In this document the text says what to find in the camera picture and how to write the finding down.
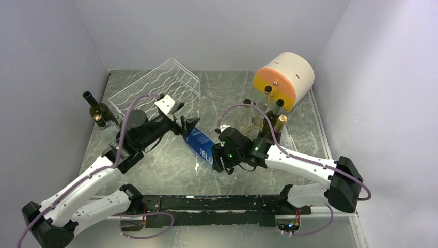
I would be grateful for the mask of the clear bottle white gold label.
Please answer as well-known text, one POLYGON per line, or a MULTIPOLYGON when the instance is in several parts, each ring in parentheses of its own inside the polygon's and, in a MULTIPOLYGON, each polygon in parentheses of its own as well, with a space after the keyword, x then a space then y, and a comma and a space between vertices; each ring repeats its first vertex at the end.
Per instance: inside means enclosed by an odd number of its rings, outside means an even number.
POLYGON ((266 112, 272 109, 272 87, 267 85, 264 88, 266 112))

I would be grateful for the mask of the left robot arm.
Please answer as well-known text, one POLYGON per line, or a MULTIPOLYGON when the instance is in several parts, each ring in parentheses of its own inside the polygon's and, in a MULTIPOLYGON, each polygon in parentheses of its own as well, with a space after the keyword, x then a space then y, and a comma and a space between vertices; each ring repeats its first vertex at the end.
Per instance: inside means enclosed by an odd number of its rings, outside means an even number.
POLYGON ((22 208, 26 228, 16 247, 31 233, 41 247, 66 247, 92 225, 111 215, 138 214, 143 208, 141 192, 125 184, 110 196, 87 204, 101 188, 129 171, 144 157, 144 150, 167 132, 187 138, 199 117, 177 119, 173 112, 159 110, 149 120, 142 110, 126 112, 120 135, 82 174, 41 203, 22 208))

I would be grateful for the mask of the clear plain glass bottle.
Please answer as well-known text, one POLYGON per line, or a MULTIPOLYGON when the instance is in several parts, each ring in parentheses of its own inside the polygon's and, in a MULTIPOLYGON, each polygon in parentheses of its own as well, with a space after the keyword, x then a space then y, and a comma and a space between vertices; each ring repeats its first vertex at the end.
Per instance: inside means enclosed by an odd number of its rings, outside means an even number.
POLYGON ((121 126, 123 121, 124 121, 124 114, 122 113, 118 113, 115 115, 116 120, 117 120, 117 125, 121 126))

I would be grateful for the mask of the brown bottle gold foil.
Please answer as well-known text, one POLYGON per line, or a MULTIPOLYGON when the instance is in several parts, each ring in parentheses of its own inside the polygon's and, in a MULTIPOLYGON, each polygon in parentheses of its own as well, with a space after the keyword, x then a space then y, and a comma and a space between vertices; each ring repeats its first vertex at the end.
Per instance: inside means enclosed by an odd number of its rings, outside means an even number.
POLYGON ((288 122, 288 117, 284 114, 280 114, 278 118, 276 119, 274 126, 273 126, 273 132, 274 134, 271 135, 271 140, 274 140, 274 138, 277 140, 278 143, 281 141, 281 134, 282 131, 288 122))

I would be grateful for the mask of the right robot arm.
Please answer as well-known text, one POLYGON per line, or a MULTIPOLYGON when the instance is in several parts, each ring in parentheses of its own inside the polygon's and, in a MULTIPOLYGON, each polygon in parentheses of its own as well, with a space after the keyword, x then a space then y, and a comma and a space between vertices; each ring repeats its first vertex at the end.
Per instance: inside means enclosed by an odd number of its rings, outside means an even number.
POLYGON ((286 195, 279 199, 279 208, 291 214, 299 207, 324 205, 354 213, 363 188, 363 178, 351 159, 340 156, 337 160, 312 157, 286 149, 265 138, 250 140, 236 128, 220 128, 219 143, 211 147, 212 168, 231 172, 245 163, 253 168, 278 169, 312 181, 307 185, 286 187, 286 195))

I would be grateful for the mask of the dark green bottle black neck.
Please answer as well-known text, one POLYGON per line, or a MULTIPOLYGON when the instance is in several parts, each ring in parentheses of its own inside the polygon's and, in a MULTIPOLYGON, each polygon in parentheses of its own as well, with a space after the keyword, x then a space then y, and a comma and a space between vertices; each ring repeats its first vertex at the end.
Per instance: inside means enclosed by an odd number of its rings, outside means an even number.
POLYGON ((95 114, 101 114, 107 122, 112 122, 113 124, 117 125, 115 115, 105 103, 98 102, 89 91, 83 92, 82 96, 90 105, 89 114, 92 118, 95 114))

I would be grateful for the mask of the blue clear bottle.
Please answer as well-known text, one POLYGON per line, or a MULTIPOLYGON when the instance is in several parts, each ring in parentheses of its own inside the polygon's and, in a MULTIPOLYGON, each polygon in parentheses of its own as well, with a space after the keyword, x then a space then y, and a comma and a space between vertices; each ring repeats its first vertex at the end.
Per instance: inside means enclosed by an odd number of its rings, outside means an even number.
POLYGON ((211 166, 213 165, 213 155, 211 147, 215 143, 208 138, 203 132, 194 127, 185 142, 211 166))

